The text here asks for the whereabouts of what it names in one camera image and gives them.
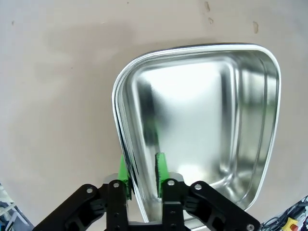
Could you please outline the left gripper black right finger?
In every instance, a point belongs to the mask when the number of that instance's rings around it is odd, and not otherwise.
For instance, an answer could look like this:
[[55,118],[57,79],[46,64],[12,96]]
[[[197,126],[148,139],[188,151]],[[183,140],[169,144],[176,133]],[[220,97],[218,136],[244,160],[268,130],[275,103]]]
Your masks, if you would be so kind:
[[183,213],[202,222],[211,231],[257,231],[260,222],[204,181],[190,186],[170,176],[166,155],[155,154],[158,196],[162,199],[165,231],[187,231]]

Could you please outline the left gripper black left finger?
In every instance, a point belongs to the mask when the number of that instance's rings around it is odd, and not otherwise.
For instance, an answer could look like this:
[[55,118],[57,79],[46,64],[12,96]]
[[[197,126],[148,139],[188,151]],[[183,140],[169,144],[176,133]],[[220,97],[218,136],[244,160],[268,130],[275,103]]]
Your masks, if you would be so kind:
[[118,173],[109,176],[100,188],[82,185],[33,230],[85,231],[106,215],[107,229],[127,231],[128,199],[131,199],[131,185],[124,158],[121,158]]

